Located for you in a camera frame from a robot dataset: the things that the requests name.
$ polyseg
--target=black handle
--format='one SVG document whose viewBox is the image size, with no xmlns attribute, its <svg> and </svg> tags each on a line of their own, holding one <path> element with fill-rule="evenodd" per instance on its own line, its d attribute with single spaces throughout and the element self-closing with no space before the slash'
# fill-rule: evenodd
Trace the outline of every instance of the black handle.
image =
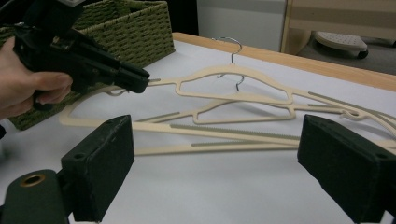
<svg viewBox="0 0 396 224">
<path fill-rule="evenodd" d="M 40 110 L 40 111 L 49 111 L 53 108 L 53 105 L 51 104 L 45 104 L 42 105 L 37 101 L 37 97 L 43 93 L 43 91 L 35 91 L 35 93 L 33 94 L 33 108 L 36 110 Z"/>
</svg>

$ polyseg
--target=cabinet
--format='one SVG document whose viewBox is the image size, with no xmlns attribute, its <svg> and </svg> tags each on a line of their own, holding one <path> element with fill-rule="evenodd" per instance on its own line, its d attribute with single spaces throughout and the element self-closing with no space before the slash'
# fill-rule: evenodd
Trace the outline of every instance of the cabinet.
<svg viewBox="0 0 396 224">
<path fill-rule="evenodd" d="M 199 35 L 280 51 L 286 0 L 197 0 Z"/>
</svg>

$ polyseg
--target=clothes hanger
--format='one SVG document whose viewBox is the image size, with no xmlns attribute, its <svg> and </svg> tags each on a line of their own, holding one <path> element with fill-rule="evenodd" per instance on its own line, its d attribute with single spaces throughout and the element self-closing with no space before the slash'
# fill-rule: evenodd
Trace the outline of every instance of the clothes hanger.
<svg viewBox="0 0 396 224">
<path fill-rule="evenodd" d="M 170 114 L 159 115 L 146 119 L 139 119 L 139 122 L 150 122 L 150 123 L 161 123 L 174 119 L 182 119 L 186 117 L 192 117 L 192 121 L 195 124 L 223 124 L 223 123 L 247 123 L 247 122 L 263 122 L 263 121 L 279 121 L 296 118 L 296 110 L 310 111 L 310 112 L 323 112 L 323 113 L 334 113 L 342 114 L 344 109 L 337 108 L 329 105 L 269 105 L 285 109 L 289 114 L 284 116 L 261 116 L 256 118 L 232 118 L 232 119 L 200 119 L 200 115 L 217 108 L 222 105 L 241 103 L 240 101 L 229 101 L 229 100 L 213 100 L 209 104 L 204 105 L 200 108 L 193 110 L 175 112 Z"/>
<path fill-rule="evenodd" d="M 230 39 L 230 40 L 232 40 L 233 42 L 235 42 L 235 43 L 237 43 L 237 44 L 239 45 L 239 50 L 237 50 L 236 52 L 234 52 L 234 53 L 231 54 L 231 63 L 233 63 L 233 56 L 234 56 L 235 54 L 238 54 L 239 52 L 242 51 L 242 48 L 243 48 L 242 44 L 241 44 L 239 41 L 237 41 L 236 39 L 234 39 L 234 38 L 225 36 L 225 37 L 212 38 L 212 39 L 213 39 L 213 40 Z M 235 84 L 235 87 L 236 87 L 236 90 L 237 90 L 237 91 L 239 91 L 239 85 L 242 84 L 242 82 L 244 82 L 244 80 L 245 80 L 245 77 L 244 77 L 244 76 L 241 76 L 241 77 L 242 77 L 241 80 L 239 80 L 239 81 Z"/>
<path fill-rule="evenodd" d="M 98 93 L 107 93 L 111 96 L 118 96 L 126 92 L 125 90 L 110 86 L 101 90 L 92 91 L 83 96 L 73 104 L 68 105 L 59 116 L 59 121 L 63 125 L 92 127 L 96 128 L 103 122 L 103 119 L 77 119 L 70 117 L 72 111 L 83 101 Z M 137 148 L 136 155 L 155 155 L 169 153 L 188 153 L 188 152 L 219 152 L 236 150 L 275 150 L 275 149 L 297 149 L 300 138 L 298 136 L 276 134 L 276 133 L 257 133 L 244 130 L 231 130 L 220 128 L 209 128 L 190 125 L 146 123 L 135 121 L 132 124 L 133 130 L 155 133 L 174 133 L 196 136 L 216 137 L 232 140 L 232 142 L 220 143 L 200 143 L 170 147 L 144 147 Z M 396 141 L 382 140 L 375 141 L 379 146 L 396 153 Z"/>
<path fill-rule="evenodd" d="M 202 77 L 208 77 L 212 75 L 218 74 L 236 74 L 236 75 L 245 75 L 247 77 L 253 77 L 260 82 L 269 84 L 270 86 L 284 91 L 287 96 L 288 100 L 282 101 L 277 100 L 271 97 L 254 94 L 254 93 L 242 93 L 239 91 L 236 94 L 232 95 L 216 95 L 210 93 L 199 93 L 199 92 L 187 92 L 182 91 L 180 89 L 181 84 L 184 82 L 193 81 Z M 148 85 L 152 86 L 160 86 L 160 85 L 169 85 L 175 84 L 176 88 L 175 91 L 177 94 L 181 96 L 189 96 L 189 97 L 201 97 L 201 98 L 213 98 L 213 99 L 221 99 L 221 100 L 228 100 L 228 101 L 245 101 L 245 102 L 254 102 L 254 103 L 262 103 L 268 105 L 291 105 L 293 103 L 293 95 L 301 96 L 309 100 L 314 100 L 321 102 L 325 105 L 335 106 L 342 110 L 342 114 L 344 118 L 351 119 L 354 121 L 359 121 L 363 119 L 373 119 L 383 127 L 385 127 L 388 131 L 390 131 L 393 136 L 396 138 L 396 118 L 390 115 L 384 115 L 375 110 L 363 108 L 358 105 L 353 105 L 350 103 L 342 102 L 331 97 L 327 97 L 324 95 L 320 95 L 311 91 L 302 91 L 295 88 L 287 87 L 281 85 L 263 73 L 257 72 L 252 69 L 248 69 L 241 66 L 236 66 L 235 64 L 230 65 L 221 65 L 221 66 L 213 66 L 205 68 L 201 71 L 194 73 L 188 77 L 177 77 L 177 78 L 166 78 L 166 79 L 154 79 L 151 80 Z"/>
</svg>

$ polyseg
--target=metal hanger hook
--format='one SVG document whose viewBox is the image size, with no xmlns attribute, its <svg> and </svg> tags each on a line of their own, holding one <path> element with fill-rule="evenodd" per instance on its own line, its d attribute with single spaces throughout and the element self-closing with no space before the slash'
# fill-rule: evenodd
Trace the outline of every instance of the metal hanger hook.
<svg viewBox="0 0 396 224">
<path fill-rule="evenodd" d="M 237 44 L 239 45 L 239 50 L 237 50 L 236 52 L 234 52 L 234 53 L 231 54 L 231 63 L 233 63 L 233 56 L 234 56 L 235 54 L 238 54 L 239 52 L 241 52 L 241 50 L 242 50 L 242 48 L 243 48 L 242 44 L 241 44 L 239 41 L 237 41 L 237 40 L 234 39 L 234 38 L 228 37 L 228 36 L 218 37 L 218 38 L 212 38 L 212 39 L 213 39 L 213 40 L 229 39 L 229 40 L 232 40 L 233 42 L 235 42 L 235 43 L 237 43 Z M 244 76 L 241 76 L 241 77 L 242 77 L 241 80 L 239 80 L 239 81 L 236 83 L 236 90 L 237 90 L 237 91 L 239 91 L 239 85 L 242 84 L 242 82 L 244 82 L 244 80 L 245 80 L 245 77 L 244 77 Z"/>
<path fill-rule="evenodd" d="M 236 44 L 239 45 L 239 50 L 237 50 L 236 52 L 234 52 L 234 53 L 231 54 L 231 63 L 233 63 L 233 56 L 234 56 L 235 54 L 238 54 L 239 52 L 241 52 L 241 50 L 242 50 L 242 48 L 243 48 L 242 44 L 241 44 L 239 41 L 237 41 L 237 40 L 234 39 L 234 38 L 228 37 L 228 36 L 223 36 L 223 37 L 218 37 L 218 38 L 212 38 L 212 39 L 213 39 L 213 40 L 229 39 L 229 40 L 232 40 L 233 42 L 235 42 Z"/>
</svg>

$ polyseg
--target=woven basket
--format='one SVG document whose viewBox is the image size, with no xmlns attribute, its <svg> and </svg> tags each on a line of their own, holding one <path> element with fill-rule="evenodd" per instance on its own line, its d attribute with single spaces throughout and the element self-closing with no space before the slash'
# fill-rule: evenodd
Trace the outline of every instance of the woven basket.
<svg viewBox="0 0 396 224">
<path fill-rule="evenodd" d="M 104 0 L 85 6 L 75 29 L 88 35 L 120 60 L 144 67 L 175 51 L 168 6 L 164 1 L 140 2 Z M 12 29 L 0 29 L 1 44 L 12 36 Z M 94 91 L 103 87 L 89 87 Z M 51 111 L 30 110 L 9 120 L 19 130 L 26 130 L 62 111 L 81 95 L 69 93 Z"/>
</svg>

